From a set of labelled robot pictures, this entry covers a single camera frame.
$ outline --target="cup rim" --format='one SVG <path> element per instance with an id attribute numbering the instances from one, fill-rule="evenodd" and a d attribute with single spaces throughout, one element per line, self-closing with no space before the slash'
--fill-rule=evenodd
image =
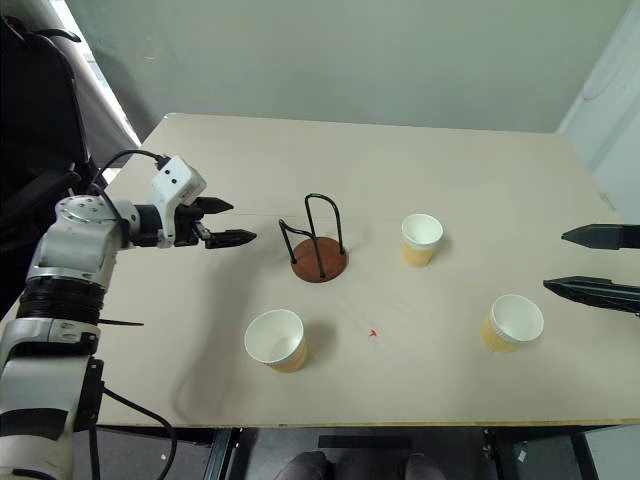
<path id="1" fill-rule="evenodd" d="M 436 226 L 438 233 L 435 235 L 433 240 L 429 242 L 419 242 L 407 232 L 407 222 L 418 217 L 426 219 L 429 222 L 431 222 L 432 225 Z M 405 242 L 407 242 L 411 247 L 417 250 L 428 250 L 429 248 L 434 247 L 442 239 L 442 236 L 444 235 L 444 227 L 442 226 L 442 223 L 440 223 L 440 220 L 438 220 L 436 217 L 433 217 L 431 215 L 427 215 L 426 213 L 413 213 L 405 217 L 405 219 L 402 221 L 401 230 L 402 230 L 402 237 L 404 238 Z"/>
<path id="2" fill-rule="evenodd" d="M 298 345 L 296 346 L 296 348 L 289 354 L 275 359 L 275 360 L 269 360 L 269 361 L 265 361 L 263 359 L 257 358 L 249 349 L 249 347 L 247 346 L 247 334 L 249 333 L 249 330 L 251 329 L 251 327 L 256 324 L 257 322 L 261 321 L 264 319 L 264 317 L 273 315 L 274 313 L 280 313 L 280 312 L 286 312 L 286 313 L 290 313 L 291 315 L 293 315 L 293 317 L 295 317 L 295 319 L 297 320 L 296 324 L 299 326 L 299 330 L 300 330 L 300 340 L 298 341 Z M 287 361 L 291 356 L 295 355 L 296 352 L 298 351 L 298 349 L 300 348 L 300 345 L 302 343 L 304 339 L 304 323 L 302 323 L 302 319 L 300 318 L 300 316 L 296 313 L 293 312 L 291 310 L 288 310 L 286 308 L 276 308 L 274 310 L 269 310 L 267 312 L 263 312 L 260 315 L 258 315 L 256 318 L 254 318 L 251 323 L 249 324 L 249 326 L 247 327 L 247 329 L 244 332 L 244 349 L 245 351 L 249 354 L 249 356 L 251 358 L 253 358 L 256 362 L 260 362 L 260 363 L 264 363 L 265 365 L 278 365 L 280 363 L 284 363 L 285 361 Z"/>
<path id="3" fill-rule="evenodd" d="M 527 303 L 529 306 L 533 307 L 533 310 L 536 314 L 536 318 L 538 320 L 538 325 L 537 325 L 537 329 L 535 330 L 535 334 L 526 337 L 526 338 L 516 338 L 512 335 L 509 335 L 508 333 L 506 333 L 503 330 L 503 327 L 500 326 L 496 320 L 495 317 L 495 307 L 498 304 L 498 302 L 500 302 L 501 300 L 504 300 L 505 298 L 518 298 L 520 300 L 524 300 L 525 303 Z M 496 332 L 496 334 L 500 337 L 502 337 L 504 340 L 511 342 L 511 343 L 528 343 L 531 342 L 533 340 L 535 340 L 536 338 L 538 338 L 540 335 L 542 335 L 542 331 L 544 330 L 544 315 L 542 314 L 542 310 L 540 310 L 540 307 L 538 307 L 538 305 L 535 304 L 535 302 L 533 302 L 533 300 L 523 296 L 523 295 L 518 295 L 515 293 L 508 293 L 506 295 L 501 295 L 498 298 L 495 299 L 495 301 L 493 302 L 493 304 L 491 305 L 491 326 L 493 327 L 493 330 Z"/>

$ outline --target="white paper cup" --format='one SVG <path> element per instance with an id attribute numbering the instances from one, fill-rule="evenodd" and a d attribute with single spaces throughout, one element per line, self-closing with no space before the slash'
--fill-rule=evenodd
<path id="1" fill-rule="evenodd" d="M 503 295 L 491 306 L 482 325 L 482 340 L 494 352 L 513 352 L 542 334 L 544 317 L 521 295 Z"/>
<path id="2" fill-rule="evenodd" d="M 244 347 L 260 363 L 280 372 L 295 372 L 307 358 L 302 320 L 289 310 L 263 313 L 247 328 Z"/>
<path id="3" fill-rule="evenodd" d="M 431 215 L 416 213 L 402 222 L 402 254 L 412 267 L 424 267 L 442 239 L 442 224 Z"/>

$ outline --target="black cable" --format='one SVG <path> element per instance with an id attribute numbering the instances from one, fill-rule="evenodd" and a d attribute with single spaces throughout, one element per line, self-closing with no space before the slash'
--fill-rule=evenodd
<path id="1" fill-rule="evenodd" d="M 109 168 L 111 165 L 113 165 L 113 162 L 115 162 L 121 157 L 124 157 L 125 155 L 132 155 L 134 153 L 139 153 L 140 155 L 146 155 L 147 157 L 151 157 L 156 161 L 162 160 L 165 158 L 164 155 L 158 155 L 157 153 L 152 153 L 152 152 L 149 152 L 148 150 L 138 150 L 138 149 L 122 150 L 121 152 L 118 152 L 113 157 L 111 157 L 111 159 L 109 159 L 109 161 L 105 163 L 100 168 L 100 170 L 98 170 L 98 172 L 93 176 L 93 179 L 91 180 L 91 184 L 96 183 L 100 178 L 100 176 L 104 173 L 104 171 L 107 168 Z"/>
<path id="2" fill-rule="evenodd" d="M 169 435 L 169 439 L 171 440 L 171 451 L 169 452 L 169 457 L 167 458 L 167 463 L 165 464 L 164 469 L 162 470 L 162 472 L 160 472 L 160 475 L 158 475 L 158 480 L 163 480 L 167 476 L 167 473 L 171 468 L 171 464 L 173 464 L 173 459 L 176 456 L 176 449 L 178 448 L 178 436 L 176 435 L 176 431 L 173 429 L 169 422 L 167 422 L 157 413 L 153 413 L 152 411 L 147 410 L 146 408 L 141 407 L 136 403 L 133 403 L 131 400 L 127 400 L 126 398 L 121 397 L 117 393 L 109 390 L 107 387 L 104 387 L 104 393 L 108 397 L 113 398 L 123 405 L 126 405 L 129 408 L 133 408 L 134 410 L 146 415 L 147 417 L 153 418 L 155 421 L 161 423 L 165 428 L 167 434 Z"/>
<path id="3" fill-rule="evenodd" d="M 91 479 L 100 480 L 100 458 L 98 457 L 98 432 L 96 426 L 89 427 L 89 456 L 91 458 Z"/>

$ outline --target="floor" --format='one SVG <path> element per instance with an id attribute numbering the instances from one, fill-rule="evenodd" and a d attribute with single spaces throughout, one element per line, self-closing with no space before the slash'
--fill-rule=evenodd
<path id="1" fill-rule="evenodd" d="M 102 478 L 106 480 L 155 478 L 169 447 L 166 439 L 105 430 L 99 430 L 98 442 Z M 496 480 L 495 467 L 484 455 L 483 445 L 481 428 L 245 429 L 226 480 L 272 480 L 297 454 L 318 449 L 336 464 L 338 474 L 354 458 L 368 455 L 375 462 L 376 475 L 367 478 L 393 480 L 411 452 L 423 452 L 447 480 Z M 76 434 L 74 449 L 74 478 L 89 479 L 86 432 Z M 202 479 L 209 453 L 206 445 L 180 442 L 167 478 Z M 581 479 L 568 437 L 517 444 L 514 456 L 521 460 L 519 480 Z"/>

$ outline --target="wall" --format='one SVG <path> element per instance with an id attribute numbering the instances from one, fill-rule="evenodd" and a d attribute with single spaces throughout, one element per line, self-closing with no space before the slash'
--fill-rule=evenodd
<path id="1" fill-rule="evenodd" d="M 640 223 L 640 0 L 634 0 L 558 131 L 627 223 Z"/>
<path id="2" fill-rule="evenodd" d="M 68 0 L 141 138 L 168 112 L 555 130 L 628 0 Z"/>

